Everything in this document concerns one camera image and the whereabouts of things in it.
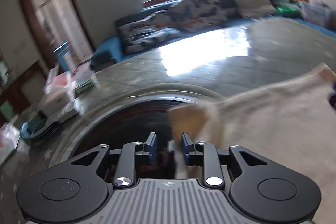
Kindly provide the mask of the blue corner sofa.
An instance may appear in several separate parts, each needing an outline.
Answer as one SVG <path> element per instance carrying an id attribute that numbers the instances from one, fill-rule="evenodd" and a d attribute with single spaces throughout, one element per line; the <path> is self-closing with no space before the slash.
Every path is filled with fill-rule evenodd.
<path id="1" fill-rule="evenodd" d="M 307 3 L 282 4 L 278 0 L 169 0 L 115 21 L 116 34 L 105 39 L 91 59 L 91 69 L 111 65 L 155 48 L 221 28 L 242 26 L 260 19 L 289 18 L 335 37 L 334 12 L 319 5 L 324 22 L 306 20 Z"/>

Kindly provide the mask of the soft pack pink tissues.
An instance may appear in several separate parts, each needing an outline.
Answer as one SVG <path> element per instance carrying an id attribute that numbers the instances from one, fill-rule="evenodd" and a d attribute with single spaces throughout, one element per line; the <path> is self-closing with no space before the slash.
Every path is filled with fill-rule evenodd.
<path id="1" fill-rule="evenodd" d="M 0 166 L 2 166 L 10 155 L 16 150 L 20 139 L 20 131 L 10 122 L 1 127 L 0 132 Z"/>

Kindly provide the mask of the plain grey cushion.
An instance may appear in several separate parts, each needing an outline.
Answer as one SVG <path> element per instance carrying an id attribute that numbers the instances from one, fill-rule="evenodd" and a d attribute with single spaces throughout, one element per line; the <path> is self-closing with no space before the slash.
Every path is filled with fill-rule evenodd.
<path id="1" fill-rule="evenodd" d="M 270 0 L 234 0 L 242 18 L 256 19 L 277 13 Z"/>

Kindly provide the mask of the white power strip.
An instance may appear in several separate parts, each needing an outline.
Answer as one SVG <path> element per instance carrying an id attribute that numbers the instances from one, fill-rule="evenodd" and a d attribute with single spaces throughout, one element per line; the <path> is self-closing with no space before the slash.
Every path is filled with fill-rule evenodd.
<path id="1" fill-rule="evenodd" d="M 61 110 L 58 110 L 54 114 L 48 117 L 47 124 L 52 124 L 54 122 L 64 123 L 65 121 L 71 119 L 72 117 L 78 115 L 81 112 L 81 102 L 78 98 L 64 106 Z"/>

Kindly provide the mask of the butterfly pillow upright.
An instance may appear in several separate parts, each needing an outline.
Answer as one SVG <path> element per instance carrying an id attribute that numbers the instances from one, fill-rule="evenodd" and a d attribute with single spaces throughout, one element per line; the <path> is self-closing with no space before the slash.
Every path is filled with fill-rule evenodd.
<path id="1" fill-rule="evenodd" d="M 227 15 L 220 0 L 180 0 L 169 8 L 173 22 L 187 32 L 224 26 Z"/>

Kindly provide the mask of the dark wooden sideboard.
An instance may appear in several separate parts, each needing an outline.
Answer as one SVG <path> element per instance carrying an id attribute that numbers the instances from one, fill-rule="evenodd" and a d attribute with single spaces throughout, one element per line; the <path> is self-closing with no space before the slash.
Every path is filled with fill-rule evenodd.
<path id="1" fill-rule="evenodd" d="M 40 62 L 34 62 L 1 91 L 1 106 L 8 104 L 13 115 L 22 114 L 28 107 L 42 99 L 46 80 Z"/>

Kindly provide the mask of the cream beige sweatshirt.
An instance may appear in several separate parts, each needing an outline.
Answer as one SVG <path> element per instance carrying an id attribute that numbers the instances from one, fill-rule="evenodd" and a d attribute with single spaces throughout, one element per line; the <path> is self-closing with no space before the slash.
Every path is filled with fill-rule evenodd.
<path id="1" fill-rule="evenodd" d="M 199 178 L 185 165 L 180 141 L 218 148 L 243 146 L 314 180 L 322 201 L 314 220 L 335 223 L 335 110 L 329 103 L 335 73 L 325 64 L 280 83 L 221 102 L 181 104 L 168 110 L 175 145 L 176 178 Z"/>

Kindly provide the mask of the green card stack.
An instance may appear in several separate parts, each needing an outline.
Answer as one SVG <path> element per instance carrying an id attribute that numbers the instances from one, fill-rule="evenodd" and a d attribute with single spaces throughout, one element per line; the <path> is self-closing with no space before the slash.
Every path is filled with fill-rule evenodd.
<path id="1" fill-rule="evenodd" d="M 96 74 L 89 71 L 83 74 L 80 78 L 74 80 L 72 83 L 72 89 L 75 96 L 78 97 L 80 94 L 96 86 L 97 83 Z"/>

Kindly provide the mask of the round black induction cooktop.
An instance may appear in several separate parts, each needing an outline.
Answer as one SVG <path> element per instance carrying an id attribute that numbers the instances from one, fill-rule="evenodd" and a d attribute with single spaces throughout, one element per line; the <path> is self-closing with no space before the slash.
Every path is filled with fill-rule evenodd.
<path id="1" fill-rule="evenodd" d="M 167 147 L 173 138 L 167 110 L 182 104 L 180 99 L 149 100 L 133 103 L 98 121 L 75 142 L 70 157 L 77 156 L 100 144 L 120 149 L 132 141 L 145 142 L 151 132 L 157 134 L 157 150 Z"/>

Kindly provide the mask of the clear plastic storage box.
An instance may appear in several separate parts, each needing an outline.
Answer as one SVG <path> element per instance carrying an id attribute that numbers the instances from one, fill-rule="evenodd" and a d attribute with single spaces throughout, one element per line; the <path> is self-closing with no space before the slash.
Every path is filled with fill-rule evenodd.
<path id="1" fill-rule="evenodd" d="M 326 28 L 330 23 L 332 11 L 326 7 L 309 2 L 300 3 L 301 15 L 305 21 Z"/>

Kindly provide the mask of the white tissue box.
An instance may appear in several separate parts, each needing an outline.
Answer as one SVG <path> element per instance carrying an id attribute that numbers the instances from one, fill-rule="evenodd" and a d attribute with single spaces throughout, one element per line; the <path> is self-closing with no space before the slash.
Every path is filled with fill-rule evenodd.
<path id="1" fill-rule="evenodd" d="M 47 117 L 58 112 L 75 98 L 72 89 L 72 75 L 70 71 L 59 73 L 59 66 L 48 73 L 46 84 L 43 88 L 44 96 L 38 106 Z"/>

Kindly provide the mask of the blue white toy cabinet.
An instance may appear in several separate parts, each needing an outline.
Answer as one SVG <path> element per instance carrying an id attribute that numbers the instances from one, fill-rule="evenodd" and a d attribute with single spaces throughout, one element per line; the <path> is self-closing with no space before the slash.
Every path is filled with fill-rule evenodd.
<path id="1" fill-rule="evenodd" d="M 55 54 L 60 66 L 65 72 L 69 71 L 72 74 L 75 74 L 77 65 L 70 52 L 69 42 L 64 42 L 61 46 L 56 48 L 53 53 Z"/>

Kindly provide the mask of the green plastic bowl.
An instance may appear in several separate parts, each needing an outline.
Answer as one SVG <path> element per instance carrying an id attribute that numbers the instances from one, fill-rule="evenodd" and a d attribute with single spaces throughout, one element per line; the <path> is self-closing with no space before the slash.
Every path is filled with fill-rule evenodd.
<path id="1" fill-rule="evenodd" d="M 299 15 L 299 11 L 291 6 L 279 5 L 276 6 L 276 10 L 283 17 L 296 17 Z"/>

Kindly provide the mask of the butterfly pillow lying left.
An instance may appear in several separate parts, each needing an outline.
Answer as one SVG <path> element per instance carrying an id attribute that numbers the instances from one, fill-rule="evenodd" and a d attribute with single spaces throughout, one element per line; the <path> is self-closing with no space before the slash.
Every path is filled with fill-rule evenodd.
<path id="1" fill-rule="evenodd" d="M 118 29 L 121 31 L 127 55 L 161 46 L 183 36 L 174 27 L 169 10 L 156 11 L 142 20 L 124 24 Z"/>

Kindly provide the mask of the grey quilted star tablecloth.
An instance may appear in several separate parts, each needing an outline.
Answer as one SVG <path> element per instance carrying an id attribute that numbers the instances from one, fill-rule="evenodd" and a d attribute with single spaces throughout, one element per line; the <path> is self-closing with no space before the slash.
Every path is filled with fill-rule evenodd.
<path id="1" fill-rule="evenodd" d="M 1 223 L 23 223 L 19 184 L 68 159 L 86 128 L 112 112 L 149 100 L 220 100 L 292 79 L 320 63 L 335 68 L 335 37 L 272 18 L 179 40 L 98 72 L 96 86 L 79 98 L 79 115 L 38 145 L 20 141 L 1 168 Z"/>

